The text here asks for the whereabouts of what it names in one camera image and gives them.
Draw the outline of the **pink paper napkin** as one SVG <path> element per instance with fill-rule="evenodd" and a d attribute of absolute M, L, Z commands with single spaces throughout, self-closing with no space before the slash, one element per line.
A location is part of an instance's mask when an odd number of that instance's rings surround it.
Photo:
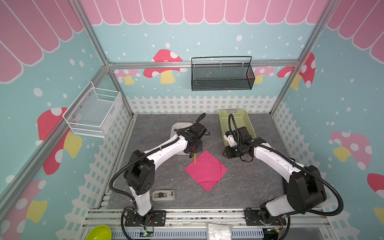
<path fill-rule="evenodd" d="M 201 153 L 185 171 L 204 190 L 209 192 L 227 173 L 227 168 L 208 151 Z"/>

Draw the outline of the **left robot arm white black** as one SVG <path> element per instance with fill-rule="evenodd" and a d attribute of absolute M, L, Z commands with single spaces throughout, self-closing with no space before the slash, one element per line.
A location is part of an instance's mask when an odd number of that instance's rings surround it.
<path fill-rule="evenodd" d="M 202 137 L 207 134 L 207 128 L 200 124 L 200 121 L 206 115 L 202 113 L 190 126 L 175 129 L 176 134 L 159 146 L 145 152 L 135 151 L 128 164 L 111 178 L 109 189 L 128 197 L 133 202 L 133 207 L 128 210 L 134 214 L 135 222 L 147 226 L 154 219 L 150 189 L 154 185 L 156 169 L 179 152 L 195 158 L 196 153 L 202 151 Z M 126 180 L 130 192 L 114 187 L 114 182 L 120 175 L 123 175 Z"/>

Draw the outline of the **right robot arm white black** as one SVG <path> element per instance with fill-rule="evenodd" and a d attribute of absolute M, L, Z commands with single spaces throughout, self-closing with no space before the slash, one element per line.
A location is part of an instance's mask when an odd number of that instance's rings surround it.
<path fill-rule="evenodd" d="M 262 138 L 253 138 L 246 127 L 238 127 L 235 116 L 228 115 L 229 130 L 223 138 L 228 142 L 224 155 L 228 158 L 243 159 L 250 156 L 258 159 L 281 175 L 286 182 L 285 194 L 260 205 L 257 217 L 261 224 L 271 225 L 278 217 L 312 213 L 333 217 L 342 213 L 344 201 L 339 192 L 321 177 L 313 165 L 304 166 L 274 149 Z M 337 200 L 337 207 L 331 212 L 316 211 L 314 208 L 327 200 L 329 189 Z"/>

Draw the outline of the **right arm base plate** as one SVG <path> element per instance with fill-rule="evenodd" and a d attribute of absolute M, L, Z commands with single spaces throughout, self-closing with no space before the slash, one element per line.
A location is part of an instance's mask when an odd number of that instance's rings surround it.
<path fill-rule="evenodd" d="M 244 210 L 247 226 L 286 226 L 287 218 L 284 215 L 273 217 L 267 210 L 251 209 Z"/>

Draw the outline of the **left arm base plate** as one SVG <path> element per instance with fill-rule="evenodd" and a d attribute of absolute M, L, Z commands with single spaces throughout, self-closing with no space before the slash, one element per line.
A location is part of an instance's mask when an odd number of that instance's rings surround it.
<path fill-rule="evenodd" d="M 145 216 L 140 216 L 133 210 L 128 210 L 124 215 L 125 227 L 164 227 L 166 211 L 149 211 Z"/>

